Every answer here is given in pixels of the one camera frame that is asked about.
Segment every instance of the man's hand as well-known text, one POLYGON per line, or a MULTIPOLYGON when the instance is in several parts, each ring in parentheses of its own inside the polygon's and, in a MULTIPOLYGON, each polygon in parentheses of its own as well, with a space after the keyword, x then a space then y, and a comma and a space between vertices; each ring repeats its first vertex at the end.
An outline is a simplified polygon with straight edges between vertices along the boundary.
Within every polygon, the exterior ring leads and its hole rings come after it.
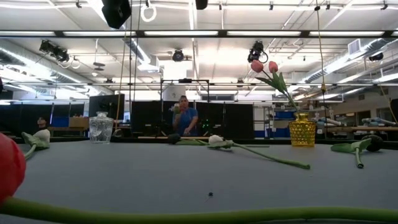
POLYGON ((191 131, 190 128, 185 128, 184 135, 190 135, 190 131, 191 131))

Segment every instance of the man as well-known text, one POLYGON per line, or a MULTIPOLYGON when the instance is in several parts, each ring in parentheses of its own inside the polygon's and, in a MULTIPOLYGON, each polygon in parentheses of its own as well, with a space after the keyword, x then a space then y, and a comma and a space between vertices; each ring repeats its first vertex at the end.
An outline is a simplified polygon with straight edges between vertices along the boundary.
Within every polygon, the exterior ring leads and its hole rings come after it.
POLYGON ((50 131, 47 129, 47 120, 43 117, 39 117, 37 125, 39 130, 33 135, 33 137, 38 137, 43 141, 50 142, 50 131))
POLYGON ((196 136, 198 111, 188 106, 188 98, 180 97, 180 113, 173 115, 173 127, 180 136, 196 136))

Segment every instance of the white ceiling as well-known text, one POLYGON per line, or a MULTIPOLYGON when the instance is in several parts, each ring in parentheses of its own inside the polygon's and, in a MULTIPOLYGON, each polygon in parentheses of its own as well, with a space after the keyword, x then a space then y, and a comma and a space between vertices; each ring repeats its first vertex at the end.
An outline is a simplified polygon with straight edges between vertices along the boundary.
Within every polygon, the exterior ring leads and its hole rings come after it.
MULTIPOLYGON (((80 1, 81 4, 87 4, 86 1, 80 1)), ((152 4, 162 4, 168 6, 188 6, 189 0, 161 0, 152 1, 152 4)), ((300 0, 273 0, 275 5, 289 4, 298 5, 300 0)), ((331 0, 332 5, 343 7, 351 0, 331 0)), ((13 6, 50 6, 71 5, 72 0, 8 0, 1 1, 1 4, 13 6)), ((218 4, 219 0, 210 0, 210 4, 218 4)), ((398 1, 388 1, 390 7, 396 7, 398 1)), ((263 0, 223 0, 223 5, 254 5, 269 4, 269 1, 263 0)), ((312 6, 315 0, 304 0, 302 6, 312 6)), ((374 6, 373 4, 382 4, 382 1, 356 0, 355 4, 361 4, 361 7, 374 6)), ((259 8, 234 8, 225 9, 223 14, 224 29, 281 29, 292 16, 284 29, 317 29, 317 15, 314 11, 293 11, 267 10, 268 6, 259 8)), ((336 9, 320 11, 320 27, 324 28, 338 15, 336 9)), ((133 30, 189 30, 190 20, 188 10, 166 9, 157 7, 157 16, 152 22, 144 22, 139 19, 139 8, 132 10, 132 29, 133 30)), ((90 7, 78 9, 76 7, 64 9, 9 9, 0 7, 0 30, 110 30, 107 24, 90 7)), ((347 10, 341 16, 336 18, 325 29, 333 30, 380 30, 398 28, 398 11, 396 10, 371 10, 354 11, 347 10)), ((195 29, 221 29, 221 11, 217 9, 207 9, 197 11, 197 22, 195 29)), ((97 77, 92 76, 93 62, 95 61, 95 39, 49 39, 53 43, 68 49, 70 55, 76 57, 82 63, 78 69, 69 68, 78 75, 84 76, 94 82, 102 82, 104 78, 114 78, 118 81, 122 70, 124 43, 120 39, 100 39, 98 47, 97 62, 105 63, 105 71, 100 72, 97 77)), ((196 39, 198 46, 199 76, 200 78, 211 79, 213 81, 223 80, 224 82, 236 81, 237 78, 245 77, 250 71, 247 62, 249 49, 257 39, 196 39)), ((265 46, 272 42, 272 39, 261 39, 265 46)), ((320 66, 320 51, 318 39, 276 39, 269 46, 270 60, 280 63, 280 70, 284 73, 307 72, 320 66), (297 50, 296 44, 305 44, 305 46, 288 60, 287 57, 297 50)), ((42 55, 39 52, 41 39, 10 39, 11 42, 21 47, 42 55)), ((322 52, 324 60, 328 60, 346 50, 346 45, 352 39, 323 39, 322 52)), ((191 38, 180 39, 140 39, 139 45, 147 55, 166 56, 168 52, 175 49, 183 49, 185 55, 192 55, 191 38)), ((126 47, 124 57, 123 76, 129 76, 129 49, 126 47)), ((134 75, 136 69, 135 57, 132 58, 131 70, 134 75)), ((137 76, 143 82, 159 80, 158 74, 138 72, 137 76)))

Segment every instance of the cardboard box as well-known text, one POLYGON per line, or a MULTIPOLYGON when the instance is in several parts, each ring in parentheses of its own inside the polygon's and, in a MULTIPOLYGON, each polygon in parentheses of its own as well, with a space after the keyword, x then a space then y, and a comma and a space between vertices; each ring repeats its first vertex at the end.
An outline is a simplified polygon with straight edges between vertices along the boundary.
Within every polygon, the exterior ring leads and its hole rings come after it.
POLYGON ((90 126, 88 118, 69 118, 69 127, 88 129, 90 126))

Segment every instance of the ceiling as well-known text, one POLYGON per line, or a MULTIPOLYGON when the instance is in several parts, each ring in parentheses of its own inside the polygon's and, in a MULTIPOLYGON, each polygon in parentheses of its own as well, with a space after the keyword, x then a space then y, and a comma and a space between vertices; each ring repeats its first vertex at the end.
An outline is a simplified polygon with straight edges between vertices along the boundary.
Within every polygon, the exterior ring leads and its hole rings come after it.
MULTIPOLYGON (((82 8, 72 7, 72 0, 8 0, 1 1, 0 30, 111 30, 97 13, 95 2, 101 0, 80 1, 82 8), (28 7, 29 9, 11 9, 12 7, 28 7), (32 7, 62 6, 60 9, 32 9, 32 7)), ((269 10, 269 1, 263 0, 222 0, 224 9, 218 10, 219 0, 209 0, 208 9, 196 11, 190 24, 188 10, 189 0, 151 1, 157 9, 153 21, 144 22, 139 16, 140 7, 132 8, 132 17, 126 22, 126 27, 132 30, 190 30, 190 29, 293 29, 317 30, 317 14, 314 10, 302 11, 300 8, 315 7, 316 0, 273 0, 274 10, 269 10)), ((326 1, 319 0, 325 6, 326 1)), ((380 10, 383 1, 372 0, 331 0, 332 9, 319 11, 320 28, 327 30, 393 30, 398 28, 398 1, 388 0, 389 8, 380 10), (373 7, 372 10, 358 10, 373 7)), ((133 5, 145 5, 145 1, 135 0, 133 5)), ((151 11, 145 11, 150 17, 151 11)), ((33 52, 37 60, 41 57, 52 62, 56 61, 39 51, 43 39, 21 38, 8 39, 14 44, 33 52)), ((96 49, 95 39, 47 39, 56 45, 68 49, 81 65, 78 69, 67 69, 78 76, 93 82, 103 82, 112 78, 119 82, 130 82, 137 74, 137 82, 159 82, 159 73, 149 73, 137 69, 136 58, 132 55, 130 62, 129 47, 121 39, 99 39, 96 49), (93 62, 106 64, 104 71, 92 75, 93 62)), ((318 39, 254 39, 254 38, 199 38, 195 39, 196 63, 198 77, 210 79, 213 82, 236 82, 238 78, 254 82, 256 75, 251 72, 247 61, 249 49, 256 40, 261 40, 269 51, 269 60, 276 61, 280 71, 286 74, 287 82, 299 82, 301 77, 321 65, 320 45, 318 39)), ((322 39, 322 56, 324 62, 331 60, 347 50, 347 44, 354 39, 322 39)), ((185 55, 193 55, 191 38, 158 38, 139 39, 138 45, 143 51, 153 57, 170 60, 170 52, 182 49, 185 55)), ((389 59, 395 56, 395 45, 386 51, 389 59)), ((336 71, 345 75, 354 75, 363 70, 363 60, 350 67, 336 71)), ((193 78, 193 70, 187 75, 193 78)), ((118 90, 118 86, 108 87, 118 90)))

